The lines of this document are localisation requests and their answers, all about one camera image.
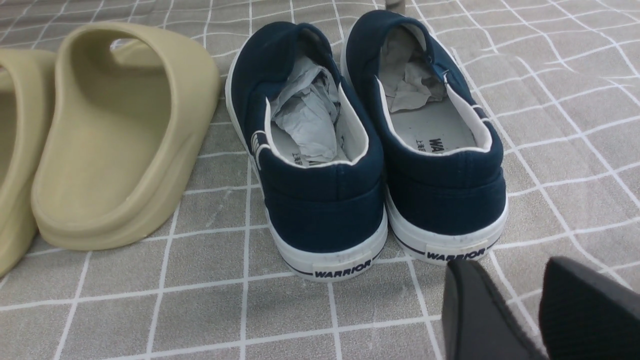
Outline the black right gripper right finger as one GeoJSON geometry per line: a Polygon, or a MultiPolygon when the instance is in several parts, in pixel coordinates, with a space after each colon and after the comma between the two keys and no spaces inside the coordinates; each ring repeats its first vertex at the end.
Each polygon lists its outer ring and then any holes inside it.
{"type": "Polygon", "coordinates": [[[576,260],[553,256],[539,327],[551,360],[637,360],[640,296],[576,260]]]}

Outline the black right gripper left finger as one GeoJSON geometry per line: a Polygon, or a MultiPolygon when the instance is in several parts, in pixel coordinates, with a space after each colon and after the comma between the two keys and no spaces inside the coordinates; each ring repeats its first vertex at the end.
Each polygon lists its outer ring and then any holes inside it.
{"type": "Polygon", "coordinates": [[[442,328],[448,360],[546,360],[474,260],[446,265],[442,328]]]}

